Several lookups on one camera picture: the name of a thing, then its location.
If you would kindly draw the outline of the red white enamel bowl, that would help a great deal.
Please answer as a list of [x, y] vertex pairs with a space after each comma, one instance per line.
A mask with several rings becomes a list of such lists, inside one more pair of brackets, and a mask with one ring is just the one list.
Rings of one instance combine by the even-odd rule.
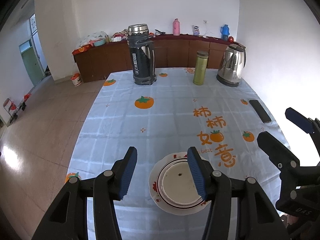
[[203, 203], [198, 195], [187, 158], [168, 162], [159, 172], [157, 192], [165, 203], [178, 209], [191, 209]]

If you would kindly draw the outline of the white red flower plate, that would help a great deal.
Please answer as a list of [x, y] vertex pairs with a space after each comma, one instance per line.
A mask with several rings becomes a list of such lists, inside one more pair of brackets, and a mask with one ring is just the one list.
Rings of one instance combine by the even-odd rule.
[[187, 152], [166, 155], [154, 165], [149, 176], [149, 191], [155, 204], [172, 215], [192, 215], [210, 204], [197, 192]]

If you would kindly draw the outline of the black smartphone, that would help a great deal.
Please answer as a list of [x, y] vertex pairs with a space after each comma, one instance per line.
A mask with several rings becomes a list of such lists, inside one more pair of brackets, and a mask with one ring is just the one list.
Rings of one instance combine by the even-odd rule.
[[249, 100], [249, 103], [264, 124], [271, 122], [270, 116], [268, 115], [268, 113], [265, 111], [265, 109], [263, 108], [263, 106], [260, 104], [258, 100]]

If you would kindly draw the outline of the light blue persimmon tablecloth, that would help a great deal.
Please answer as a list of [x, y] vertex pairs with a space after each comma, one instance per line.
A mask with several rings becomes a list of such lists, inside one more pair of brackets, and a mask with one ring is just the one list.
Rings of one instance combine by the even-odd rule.
[[160, 160], [179, 157], [191, 146], [228, 177], [253, 177], [271, 202], [279, 198], [279, 171], [256, 141], [268, 131], [285, 144], [277, 122], [260, 120], [249, 103], [258, 95], [245, 81], [227, 87], [217, 81], [215, 70], [208, 70], [204, 84], [197, 86], [193, 72], [161, 68], [149, 86], [136, 85], [129, 71], [109, 75], [80, 131], [68, 171], [82, 179], [109, 170], [129, 147], [137, 149], [129, 191], [114, 204], [123, 239], [202, 237], [209, 205], [186, 216], [168, 213], [150, 178]]

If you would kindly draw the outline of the stainless electric kettle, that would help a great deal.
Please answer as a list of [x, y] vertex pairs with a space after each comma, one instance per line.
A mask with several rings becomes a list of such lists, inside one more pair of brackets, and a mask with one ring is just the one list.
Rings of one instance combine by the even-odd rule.
[[238, 87], [245, 64], [246, 47], [239, 43], [230, 44], [223, 54], [217, 80], [228, 87]]

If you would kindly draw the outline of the white plastic bucket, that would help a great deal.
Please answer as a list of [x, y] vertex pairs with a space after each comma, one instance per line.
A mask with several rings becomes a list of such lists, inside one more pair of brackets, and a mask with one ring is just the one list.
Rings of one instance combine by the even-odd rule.
[[74, 86], [79, 86], [82, 84], [82, 80], [81, 80], [81, 76], [79, 73], [75, 73], [72, 77], [71, 77], [71, 81], [72, 81], [72, 84]]

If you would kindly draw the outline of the brown wooden sideboard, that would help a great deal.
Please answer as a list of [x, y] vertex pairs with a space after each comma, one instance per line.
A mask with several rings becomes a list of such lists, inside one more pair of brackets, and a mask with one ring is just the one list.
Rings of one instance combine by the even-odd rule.
[[[158, 35], [152, 38], [155, 46], [157, 68], [194, 68], [196, 52], [209, 53], [209, 69], [218, 69], [229, 41], [214, 37], [198, 37], [182, 34]], [[126, 41], [110, 42], [74, 54], [74, 61], [84, 82], [105, 80], [114, 72], [132, 70], [129, 46]]]

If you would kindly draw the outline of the olive green tumbler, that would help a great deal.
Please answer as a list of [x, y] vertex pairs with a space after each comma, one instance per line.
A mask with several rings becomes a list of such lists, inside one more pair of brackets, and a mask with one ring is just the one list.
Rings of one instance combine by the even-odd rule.
[[203, 85], [204, 83], [204, 77], [206, 74], [209, 53], [206, 51], [197, 51], [196, 55], [197, 55], [197, 58], [196, 58], [193, 83], [195, 85], [200, 86], [200, 85]]

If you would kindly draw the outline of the blue thermos flask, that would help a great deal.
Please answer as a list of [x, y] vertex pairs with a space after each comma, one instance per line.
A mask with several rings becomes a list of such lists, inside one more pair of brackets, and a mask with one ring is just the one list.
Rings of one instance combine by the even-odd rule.
[[225, 24], [224, 26], [222, 26], [220, 28], [220, 33], [221, 33], [221, 39], [224, 41], [228, 41], [229, 39], [229, 26], [227, 24]]

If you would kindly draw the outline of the red folding chair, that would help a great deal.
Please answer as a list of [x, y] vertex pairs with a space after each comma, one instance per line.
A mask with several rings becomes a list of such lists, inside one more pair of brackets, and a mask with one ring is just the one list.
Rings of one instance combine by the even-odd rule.
[[17, 106], [14, 104], [13, 101], [11, 101], [9, 98], [7, 98], [3, 103], [3, 108], [10, 115], [9, 123], [12, 124], [18, 118], [18, 115], [17, 115], [18, 108], [17, 108]]

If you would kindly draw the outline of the dark thermos jug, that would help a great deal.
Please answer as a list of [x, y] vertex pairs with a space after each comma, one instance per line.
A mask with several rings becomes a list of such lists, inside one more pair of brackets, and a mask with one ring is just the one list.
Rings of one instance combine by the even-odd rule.
[[155, 49], [145, 23], [129, 25], [127, 44], [137, 85], [151, 85], [156, 81]]

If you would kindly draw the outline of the green door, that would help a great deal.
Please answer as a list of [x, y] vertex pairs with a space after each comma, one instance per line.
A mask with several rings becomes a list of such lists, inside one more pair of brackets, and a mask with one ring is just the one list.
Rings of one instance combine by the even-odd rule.
[[33, 86], [36, 86], [44, 79], [45, 74], [32, 41], [27, 40], [19, 46], [19, 49], [27, 74]]

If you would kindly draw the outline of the teal basin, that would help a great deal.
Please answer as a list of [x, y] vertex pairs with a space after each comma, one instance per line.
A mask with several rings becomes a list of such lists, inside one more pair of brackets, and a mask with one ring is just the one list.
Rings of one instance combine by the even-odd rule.
[[92, 42], [93, 42], [92, 46], [99, 47], [99, 46], [102, 46], [106, 43], [106, 38], [103, 37], [103, 38], [100, 38], [100, 39], [92, 41]]

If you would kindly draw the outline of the pink thermos flask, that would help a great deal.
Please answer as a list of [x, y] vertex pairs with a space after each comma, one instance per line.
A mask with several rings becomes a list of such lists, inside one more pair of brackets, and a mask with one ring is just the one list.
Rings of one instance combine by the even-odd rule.
[[180, 35], [180, 22], [179, 22], [178, 18], [174, 19], [174, 21], [172, 23], [172, 27], [173, 27], [173, 35], [179, 36]]

